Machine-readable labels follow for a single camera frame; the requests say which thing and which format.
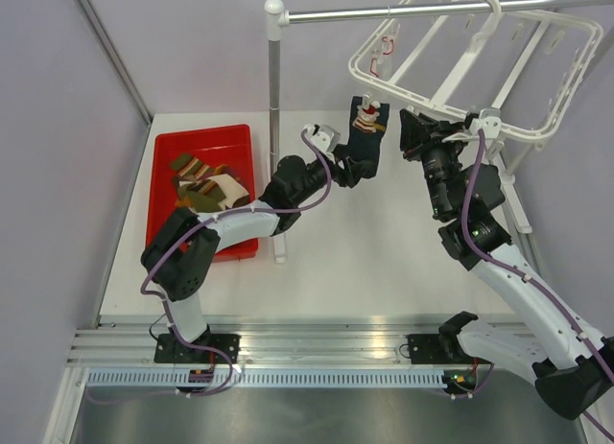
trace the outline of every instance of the floor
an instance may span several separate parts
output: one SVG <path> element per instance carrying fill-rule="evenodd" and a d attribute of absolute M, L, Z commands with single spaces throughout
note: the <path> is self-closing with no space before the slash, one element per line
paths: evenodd
<path fill-rule="evenodd" d="M 250 389 L 211 398 L 142 397 L 97 388 L 83 402 L 72 444 L 579 444 L 578 422 L 551 412 L 534 388 L 507 372 L 471 401 L 421 389 Z"/>

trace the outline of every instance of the wall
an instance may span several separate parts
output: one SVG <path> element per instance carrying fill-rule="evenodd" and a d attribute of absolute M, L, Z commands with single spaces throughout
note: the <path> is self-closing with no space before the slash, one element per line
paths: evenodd
<path fill-rule="evenodd" d="M 606 32 L 614 25 L 611 7 L 569 12 L 598 20 Z M 532 154 L 517 175 L 553 287 L 608 336 L 614 336 L 613 66 L 614 52 L 610 51 L 580 87 L 548 147 Z M 531 68 L 521 81 L 540 87 L 540 78 Z M 531 98 L 512 94 L 505 114 L 514 115 L 519 101 L 527 100 Z M 612 429 L 614 393 L 610 391 L 603 404 L 610 410 Z"/>
<path fill-rule="evenodd" d="M 266 0 L 92 1 L 151 110 L 268 109 Z M 309 11 L 400 0 L 283 1 L 290 10 Z M 348 97 L 363 91 L 347 62 L 379 23 L 285 29 L 282 109 L 346 110 Z"/>
<path fill-rule="evenodd" d="M 40 442 L 145 129 L 72 0 L 0 0 L 0 441 Z"/>

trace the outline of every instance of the white table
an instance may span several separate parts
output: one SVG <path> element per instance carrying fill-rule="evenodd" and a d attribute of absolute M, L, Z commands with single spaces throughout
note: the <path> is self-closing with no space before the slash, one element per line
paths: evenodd
<path fill-rule="evenodd" d="M 155 137 L 241 123 L 251 128 L 261 193 L 269 142 L 266 112 L 155 115 L 106 288 L 102 322 L 148 321 L 162 313 L 157 298 L 139 292 L 146 275 L 139 258 L 145 247 Z M 299 137 L 307 123 L 328 124 L 345 134 L 348 113 L 283 112 L 282 155 L 314 159 Z M 335 186 L 323 205 L 304 213 L 287 234 L 285 265 L 274 262 L 271 240 L 260 242 L 253 259 L 214 264 L 201 288 L 202 312 L 265 320 L 377 316 L 371 320 L 432 322 L 466 310 L 499 322 L 518 320 L 494 291 L 447 255 L 437 234 L 441 224 L 431 218 L 422 168 L 402 159 L 399 135 L 393 112 L 377 178 L 353 190 Z M 463 161 L 474 157 L 469 147 Z"/>

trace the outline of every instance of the hook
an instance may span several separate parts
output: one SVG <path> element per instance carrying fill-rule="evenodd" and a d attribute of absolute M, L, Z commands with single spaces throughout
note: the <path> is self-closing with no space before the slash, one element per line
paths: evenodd
<path fill-rule="evenodd" d="M 471 46 L 469 47 L 471 52 L 477 51 L 496 32 L 499 22 L 503 18 L 503 10 L 499 0 L 485 0 L 485 2 L 492 7 L 492 14 L 485 21 L 480 31 L 471 38 Z"/>

